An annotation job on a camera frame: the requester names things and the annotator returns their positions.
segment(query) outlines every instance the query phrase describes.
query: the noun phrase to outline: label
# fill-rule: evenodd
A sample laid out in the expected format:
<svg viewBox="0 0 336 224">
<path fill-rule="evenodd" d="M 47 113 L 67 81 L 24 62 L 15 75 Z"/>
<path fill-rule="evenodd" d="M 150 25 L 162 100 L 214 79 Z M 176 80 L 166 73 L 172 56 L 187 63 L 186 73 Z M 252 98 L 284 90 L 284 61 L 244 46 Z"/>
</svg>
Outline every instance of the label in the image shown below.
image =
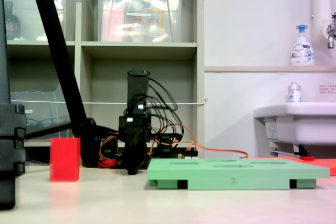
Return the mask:
<svg viewBox="0 0 336 224">
<path fill-rule="evenodd" d="M 304 63 L 315 60 L 313 49 L 309 45 L 296 44 L 289 58 L 290 63 Z"/>
<path fill-rule="evenodd" d="M 320 85 L 320 94 L 336 94 L 336 85 Z"/>
<path fill-rule="evenodd" d="M 301 91 L 300 90 L 291 90 L 288 92 L 288 101 L 289 102 L 301 102 Z"/>
<path fill-rule="evenodd" d="M 278 130 L 276 121 L 265 122 L 267 138 L 278 139 Z"/>
<path fill-rule="evenodd" d="M 143 16 L 143 17 L 150 17 L 150 13 L 126 13 L 127 16 Z"/>
</svg>

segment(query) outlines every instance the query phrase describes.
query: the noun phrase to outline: faucet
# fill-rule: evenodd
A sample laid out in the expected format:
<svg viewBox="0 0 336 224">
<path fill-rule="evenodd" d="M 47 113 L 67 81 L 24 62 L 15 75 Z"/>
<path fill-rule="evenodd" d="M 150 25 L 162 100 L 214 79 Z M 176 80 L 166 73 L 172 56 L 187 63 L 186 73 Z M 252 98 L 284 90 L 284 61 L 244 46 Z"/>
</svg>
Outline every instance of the faucet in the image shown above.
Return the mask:
<svg viewBox="0 0 336 224">
<path fill-rule="evenodd" d="M 336 13 L 332 13 L 331 17 L 334 20 L 334 24 L 329 25 L 328 30 L 327 30 L 327 32 L 328 32 L 328 48 L 329 49 L 333 49 L 335 47 L 334 37 L 336 37 L 335 36 L 335 32 L 336 32 Z"/>
</svg>

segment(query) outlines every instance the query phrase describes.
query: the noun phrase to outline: red mat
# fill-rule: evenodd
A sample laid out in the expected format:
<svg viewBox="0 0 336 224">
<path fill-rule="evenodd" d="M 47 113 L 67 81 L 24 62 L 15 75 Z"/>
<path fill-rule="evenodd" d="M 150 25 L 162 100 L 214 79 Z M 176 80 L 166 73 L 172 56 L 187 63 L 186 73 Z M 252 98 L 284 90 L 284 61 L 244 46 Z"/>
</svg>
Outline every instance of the red mat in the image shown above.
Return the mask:
<svg viewBox="0 0 336 224">
<path fill-rule="evenodd" d="M 330 176 L 336 176 L 336 158 L 329 158 L 329 159 L 315 159 L 313 161 L 304 161 L 296 157 L 279 157 L 288 159 L 291 161 L 301 162 L 309 165 L 317 165 L 322 166 L 325 168 L 329 168 Z"/>
</svg>

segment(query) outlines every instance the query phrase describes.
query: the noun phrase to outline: white pump bottle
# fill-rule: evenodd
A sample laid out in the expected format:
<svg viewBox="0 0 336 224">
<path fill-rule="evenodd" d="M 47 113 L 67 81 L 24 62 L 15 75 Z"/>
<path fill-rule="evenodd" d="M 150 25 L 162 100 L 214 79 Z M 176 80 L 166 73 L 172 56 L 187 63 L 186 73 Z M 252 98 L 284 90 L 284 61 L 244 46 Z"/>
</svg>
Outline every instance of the white pump bottle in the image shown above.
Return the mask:
<svg viewBox="0 0 336 224">
<path fill-rule="evenodd" d="M 311 43 L 307 41 L 305 31 L 308 28 L 306 25 L 299 25 L 296 29 L 299 30 L 299 38 L 294 44 L 292 53 L 289 58 L 291 66 L 314 66 L 315 54 L 311 47 Z"/>
</svg>

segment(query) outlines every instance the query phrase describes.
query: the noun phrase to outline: pipe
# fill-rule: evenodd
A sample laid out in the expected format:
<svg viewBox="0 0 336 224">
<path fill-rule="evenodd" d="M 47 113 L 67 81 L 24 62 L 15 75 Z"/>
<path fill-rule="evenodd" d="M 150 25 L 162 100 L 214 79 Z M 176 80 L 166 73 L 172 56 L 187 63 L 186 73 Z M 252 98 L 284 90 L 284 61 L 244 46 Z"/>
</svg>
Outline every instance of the pipe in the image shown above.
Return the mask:
<svg viewBox="0 0 336 224">
<path fill-rule="evenodd" d="M 331 24 L 332 0 L 312 0 L 314 19 L 311 41 L 316 55 L 317 65 L 330 64 L 332 50 L 328 49 L 328 40 L 323 35 L 323 29 Z"/>
</svg>

